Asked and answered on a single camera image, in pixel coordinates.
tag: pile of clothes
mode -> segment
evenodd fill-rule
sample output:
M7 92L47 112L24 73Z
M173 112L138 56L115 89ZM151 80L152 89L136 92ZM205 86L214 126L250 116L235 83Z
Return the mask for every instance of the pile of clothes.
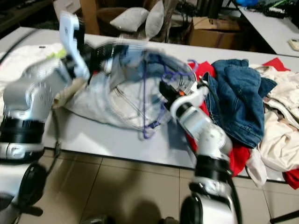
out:
M267 180L266 166L284 173L299 187L299 77L278 58L263 65L247 60L204 62L196 70L220 104L208 94L200 108L233 141L230 168L234 176L245 166L257 186ZM193 150L196 143L187 136Z

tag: cardboard box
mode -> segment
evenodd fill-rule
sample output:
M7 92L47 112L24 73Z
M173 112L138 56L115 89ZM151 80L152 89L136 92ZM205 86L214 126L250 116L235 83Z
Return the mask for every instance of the cardboard box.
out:
M243 49L245 33L236 21L193 17L189 45Z

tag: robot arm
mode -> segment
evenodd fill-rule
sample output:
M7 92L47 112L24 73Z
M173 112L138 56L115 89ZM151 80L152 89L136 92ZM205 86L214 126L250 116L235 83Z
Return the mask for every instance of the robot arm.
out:
M228 153L232 142L198 108L208 89L196 83L193 93L184 96L163 81L159 89L167 100L165 107L198 146L195 173L189 185L192 194L182 204L180 223L241 224L241 208L229 170Z
M11 224L21 213L40 216L33 207L43 195L48 172L38 164L44 153L42 136L54 97L75 77L87 80L91 47L80 45L84 29L76 16L63 14L61 39L70 55L51 58L28 67L21 78L4 90L4 119L0 126L0 223Z

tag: white table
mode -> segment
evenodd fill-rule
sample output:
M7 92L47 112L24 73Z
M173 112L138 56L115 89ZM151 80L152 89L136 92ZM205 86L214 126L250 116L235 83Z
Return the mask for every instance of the white table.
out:
M12 43L28 31L30 31L29 28L18 28L1 39L0 52L7 50ZM112 38L86 35L85 39L93 45L99 45ZM21 45L43 45L55 42L59 42L58 31L42 30L25 40ZM166 43L149 42L149 46L164 49L168 54L183 61L195 59L199 63L204 61L212 63L219 59L247 58L250 63L261 64L277 57L277 55ZM299 71L299 59L287 56L279 56L279 58L287 68ZM62 149L64 150L176 167L194 167L194 161L190 159L184 135L171 122L162 127L150 140L143 140L139 138L140 135L137 131L91 121L64 109L59 110L58 119L62 135ZM43 141L46 147L54 146L55 139L51 123L45 128ZM269 172L269 178L283 180L281 173L278 172Z
M299 39L299 29L289 18L267 17L262 13L247 11L243 7L239 7L239 10L276 54L299 57L299 51L293 50L287 42L291 38Z

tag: cable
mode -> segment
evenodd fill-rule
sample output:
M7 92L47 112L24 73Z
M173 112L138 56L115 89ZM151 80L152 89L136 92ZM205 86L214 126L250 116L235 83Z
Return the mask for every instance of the cable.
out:
M54 160L47 172L47 176L49 176L49 174L52 172L52 170L56 164L57 158L60 156L60 142L59 142L60 131L59 131L57 114L54 109L52 109L52 120L53 120L53 124L54 124L54 134L55 134L56 143L55 143Z
M0 59L0 65L3 63L5 58L15 49L16 46L18 46L20 43L22 43L27 37L30 35L34 34L35 32L39 31L38 29L31 30L30 32L26 33L24 36L22 36L17 42L15 42L9 49L8 51L2 56Z
M236 216L237 216L238 224L242 224L243 220L242 220L242 211L241 211L240 200L239 200L237 190L235 188L235 184L234 184L232 178L228 179L228 184L232 189L231 196L232 196L232 200L233 200L233 203L234 203L235 213L236 213Z

